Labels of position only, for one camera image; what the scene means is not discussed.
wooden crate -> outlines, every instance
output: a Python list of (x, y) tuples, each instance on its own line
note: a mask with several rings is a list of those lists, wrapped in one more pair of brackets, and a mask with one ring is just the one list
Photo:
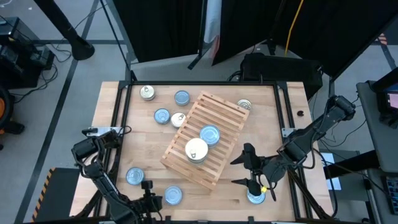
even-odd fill
[[(201, 92), (160, 162), (187, 180), (214, 190), (249, 112), (211, 93)], [(192, 164), (185, 155), (185, 145), (192, 138), (199, 138), (201, 128), (208, 124), (220, 130), (220, 141), (209, 149), (203, 164)]]

tin can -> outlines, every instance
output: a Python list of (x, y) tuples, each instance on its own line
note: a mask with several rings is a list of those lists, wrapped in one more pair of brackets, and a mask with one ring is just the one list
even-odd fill
[(206, 125), (200, 130), (200, 138), (207, 143), (209, 148), (215, 147), (220, 141), (220, 131), (214, 125)]
[(189, 104), (189, 93), (185, 90), (180, 90), (174, 95), (175, 103), (179, 106), (185, 106)]
[(238, 105), (246, 110), (251, 110), (251, 103), (249, 100), (239, 100)]
[(172, 116), (173, 127), (180, 128), (184, 121), (185, 121), (185, 115), (183, 113), (173, 114), (173, 116)]
[(144, 171), (138, 167), (133, 167), (127, 171), (126, 181), (131, 185), (139, 185), (144, 180)]
[(194, 164), (202, 164), (206, 159), (208, 150), (206, 142), (200, 138), (193, 138), (185, 145), (185, 154), (188, 160)]
[(182, 200), (182, 191), (177, 186), (170, 186), (164, 191), (164, 197), (169, 205), (178, 205)]
[(168, 110), (161, 108), (155, 112), (154, 118), (159, 124), (167, 124), (170, 121), (170, 113)]
[(261, 193), (259, 196), (254, 196), (253, 194), (250, 194), (249, 190), (247, 196), (249, 201), (256, 205), (261, 204), (266, 199), (266, 193)]
[(142, 99), (150, 101), (155, 98), (155, 89), (152, 86), (146, 85), (141, 88), (139, 94), (141, 95)]

wooden table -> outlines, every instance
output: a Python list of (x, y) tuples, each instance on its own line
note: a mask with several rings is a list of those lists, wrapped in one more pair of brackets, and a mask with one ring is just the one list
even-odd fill
[[(113, 106), (116, 98), (118, 83), (104, 82), (99, 93), (97, 107), (93, 119), (93, 126), (109, 126)], [(246, 198), (246, 191), (242, 185), (232, 184), (233, 179), (249, 178), (249, 171), (242, 164), (226, 165), (216, 189), (212, 192), (193, 184), (172, 170), (166, 169), (160, 158), (170, 144), (177, 129), (171, 124), (160, 125), (154, 121), (154, 112), (159, 108), (167, 108), (171, 114), (176, 112), (188, 113), (202, 90), (220, 96), (228, 101), (237, 102), (241, 98), (252, 103), (249, 118), (239, 136), (238, 143), (233, 149), (229, 161), (237, 158), (243, 150), (243, 144), (250, 142), (259, 156), (276, 154), (276, 149), (282, 144), (280, 127), (273, 87), (271, 86), (154, 86), (156, 97), (152, 101), (144, 101), (139, 90), (142, 86), (132, 87), (127, 125), (132, 128), (130, 134), (125, 135), (121, 161), (119, 165), (117, 188), (130, 199), (137, 199), (144, 193), (140, 186), (129, 185), (125, 176), (131, 167), (140, 167), (144, 170), (146, 179), (153, 180), (153, 191), (157, 195), (164, 195), (164, 190), (170, 185), (177, 185), (183, 191), (183, 200), (177, 206), (167, 205), (163, 201), (161, 213), (163, 217), (171, 215), (172, 220), (234, 220), (247, 221), (248, 216), (254, 216), (257, 221), (294, 221), (292, 199), (290, 197), (289, 181), (287, 175), (279, 181), (275, 189), (277, 201), (274, 202), (270, 192), (266, 193), (266, 201), (260, 205), (253, 205)], [(294, 121), (297, 128), (304, 128), (312, 122), (302, 83), (288, 83), (289, 97), (292, 105)], [(187, 90), (191, 96), (191, 103), (187, 106), (177, 106), (174, 94), (178, 90)], [(121, 120), (124, 91), (119, 110), (118, 122)], [(282, 109), (284, 111), (285, 125), (287, 115), (283, 92), (280, 90)], [(297, 111), (304, 111), (304, 116), (297, 116)], [(328, 213), (333, 213), (331, 200), (326, 186), (322, 162), (316, 155), (316, 166), (312, 170), (305, 170), (309, 191), (317, 202)], [(305, 161), (310, 166), (311, 154)], [(96, 187), (90, 179), (80, 177), (76, 187), (70, 215), (76, 215), (86, 205)], [(297, 188), (301, 216), (305, 217), (302, 194)]]

gray floor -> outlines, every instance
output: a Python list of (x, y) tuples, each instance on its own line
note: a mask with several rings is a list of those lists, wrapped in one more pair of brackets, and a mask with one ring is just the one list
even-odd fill
[[(57, 4), (75, 25), (89, 12), (94, 0), (57, 0)], [(10, 5), (0, 8), (0, 14), (4, 17), (19, 16), (33, 32), (41, 39), (60, 40), (59, 31), (35, 5), (33, 0), (14, 1)], [(90, 29), (85, 38), (91, 40), (114, 40), (110, 26), (99, 10), (89, 24)], [(83, 33), (86, 21), (77, 31)], [(119, 29), (116, 32), (121, 39)], [(50, 143), (49, 151), (39, 175), (28, 207), (25, 222), (28, 222), (34, 211), (34, 207), (45, 180), (47, 171), (51, 167), (73, 167), (73, 158), (70, 148), (83, 139), (80, 131), (91, 124), (93, 113), (98, 98), (101, 82), (124, 79), (125, 64), (117, 45), (95, 45), (96, 52), (88, 60), (74, 62), (72, 59), (64, 63), (56, 62), (59, 74), (58, 78), (49, 87), (37, 91), (15, 107), (15, 119), (24, 123), (25, 131), (19, 136), (5, 134), (0, 136), (4, 149), (0, 152), (0, 217), (2, 223), (12, 223), (15, 220), (21, 200), (32, 175), (39, 152), (43, 145), (47, 130), (53, 118), (61, 91), (67, 76), (72, 77), (65, 103), (60, 113), (57, 126)], [(61, 45), (60, 49), (69, 49), (69, 45)], [(259, 52), (267, 54), (267, 49), (257, 48)], [(398, 47), (389, 46), (392, 56), (398, 60)], [(55, 52), (60, 59), (66, 57), (61, 52)], [(282, 49), (277, 49), (277, 55), (282, 55)], [(138, 63), (132, 66), (139, 80), (225, 80), (230, 74), (239, 69), (239, 64), (244, 54), (211, 66), (211, 59), (205, 57), (193, 69), (187, 69), (189, 63), (196, 57), (171, 58), (158, 62)], [(377, 80), (391, 71), (380, 46), (370, 46), (365, 52), (340, 76), (335, 82), (336, 94), (344, 95), (349, 100), (356, 99), (357, 82)], [(45, 72), (46, 77), (51, 76), (53, 70)], [(328, 93), (328, 80), (324, 76), (324, 87), (318, 92), (314, 107), (315, 117), (323, 113)], [(310, 102), (313, 107), (315, 97)], [(346, 134), (358, 127), (364, 121), (361, 107), (357, 109), (352, 121), (339, 124), (334, 131), (337, 142), (341, 142)], [(338, 149), (366, 152), (371, 150), (371, 139), (366, 125), (347, 138), (346, 142)], [(360, 221), (366, 217), (366, 209), (361, 202), (339, 201), (338, 217), (346, 221)]]

yellow cable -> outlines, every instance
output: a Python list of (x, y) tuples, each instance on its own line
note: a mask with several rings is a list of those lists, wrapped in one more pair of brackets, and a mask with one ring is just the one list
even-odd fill
[(286, 42), (286, 48), (285, 48), (285, 57), (287, 55), (287, 49), (289, 48), (290, 35), (292, 33), (292, 29), (293, 29), (294, 23), (296, 22), (297, 16), (299, 15), (299, 12), (300, 12), (300, 9), (301, 9), (301, 5), (303, 4), (303, 2), (304, 2), (304, 0), (301, 0), (300, 4), (298, 5), (296, 15), (294, 16), (292, 25), (290, 26), (290, 29), (289, 29), (289, 34), (287, 35), (287, 42)]

